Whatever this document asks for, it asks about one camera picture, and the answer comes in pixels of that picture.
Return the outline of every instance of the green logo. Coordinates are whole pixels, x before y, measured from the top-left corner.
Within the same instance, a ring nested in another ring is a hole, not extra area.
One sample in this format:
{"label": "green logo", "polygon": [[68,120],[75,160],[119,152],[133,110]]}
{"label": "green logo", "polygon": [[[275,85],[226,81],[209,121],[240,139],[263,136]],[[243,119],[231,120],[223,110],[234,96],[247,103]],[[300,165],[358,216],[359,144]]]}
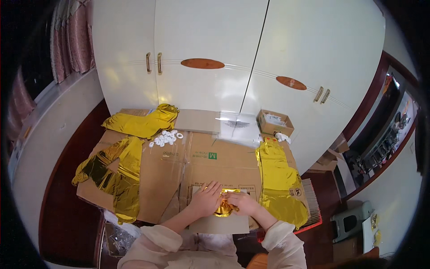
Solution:
{"label": "green logo", "polygon": [[214,160],[216,160],[216,153],[209,152],[209,159],[214,159]]}

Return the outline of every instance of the curtain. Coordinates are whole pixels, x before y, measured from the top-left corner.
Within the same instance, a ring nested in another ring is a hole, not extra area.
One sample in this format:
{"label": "curtain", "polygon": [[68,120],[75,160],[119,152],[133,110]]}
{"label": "curtain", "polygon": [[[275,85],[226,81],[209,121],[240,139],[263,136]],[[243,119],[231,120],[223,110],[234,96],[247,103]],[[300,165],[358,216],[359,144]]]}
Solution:
{"label": "curtain", "polygon": [[72,72],[95,67],[91,26],[86,19],[90,0],[60,0],[51,25],[51,65],[56,83]]}
{"label": "curtain", "polygon": [[24,85],[21,67],[18,69],[9,98],[6,136],[11,142],[18,139],[25,118],[33,111],[36,104],[31,99]]}

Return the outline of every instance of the hand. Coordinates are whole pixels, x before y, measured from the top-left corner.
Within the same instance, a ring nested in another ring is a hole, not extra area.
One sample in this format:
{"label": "hand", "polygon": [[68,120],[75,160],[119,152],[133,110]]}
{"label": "hand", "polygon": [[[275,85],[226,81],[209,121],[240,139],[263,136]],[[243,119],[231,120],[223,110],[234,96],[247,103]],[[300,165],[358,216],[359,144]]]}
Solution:
{"label": "hand", "polygon": [[230,192],[223,195],[227,203],[237,206],[239,211],[233,211],[239,216],[254,216],[262,206],[249,194],[244,192]]}
{"label": "hand", "polygon": [[205,189],[207,184],[203,184],[200,189],[193,194],[191,203],[188,206],[199,218],[212,215],[221,205],[220,197],[222,186],[217,181],[212,181]]}

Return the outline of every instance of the wardrobe handle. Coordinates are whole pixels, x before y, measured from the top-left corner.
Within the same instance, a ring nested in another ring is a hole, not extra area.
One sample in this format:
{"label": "wardrobe handle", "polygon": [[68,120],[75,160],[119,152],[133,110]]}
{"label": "wardrobe handle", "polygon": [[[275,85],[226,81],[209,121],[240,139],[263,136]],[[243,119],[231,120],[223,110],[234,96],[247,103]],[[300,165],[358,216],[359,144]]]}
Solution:
{"label": "wardrobe handle", "polygon": [[327,101],[327,98],[329,97],[329,95],[330,95],[330,90],[327,89],[326,95],[324,95],[324,98],[322,99],[321,104],[324,104]]}
{"label": "wardrobe handle", "polygon": [[157,62],[158,62],[158,73],[161,74],[161,53],[158,53],[157,55]]}
{"label": "wardrobe handle", "polygon": [[323,94],[324,88],[323,87],[319,87],[319,91],[316,94],[315,99],[313,100],[314,102],[318,102],[319,98],[321,97],[321,94]]}
{"label": "wardrobe handle", "polygon": [[149,55],[151,55],[151,53],[146,54],[146,70],[148,71],[148,73],[151,72],[151,69],[149,68]]}

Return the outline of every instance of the white sleeve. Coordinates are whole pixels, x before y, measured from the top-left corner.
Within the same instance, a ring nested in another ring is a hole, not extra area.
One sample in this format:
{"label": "white sleeve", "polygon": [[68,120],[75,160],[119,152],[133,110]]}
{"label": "white sleeve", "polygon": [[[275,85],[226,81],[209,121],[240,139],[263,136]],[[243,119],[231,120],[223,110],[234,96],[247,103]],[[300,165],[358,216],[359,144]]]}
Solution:
{"label": "white sleeve", "polygon": [[134,241],[127,254],[119,260],[117,269],[166,267],[167,262],[163,257],[178,251],[182,245],[182,237],[167,227],[155,225],[140,229],[142,236]]}
{"label": "white sleeve", "polygon": [[303,241],[293,233],[295,226],[284,221],[275,223],[261,245],[269,252],[267,269],[306,269]]}

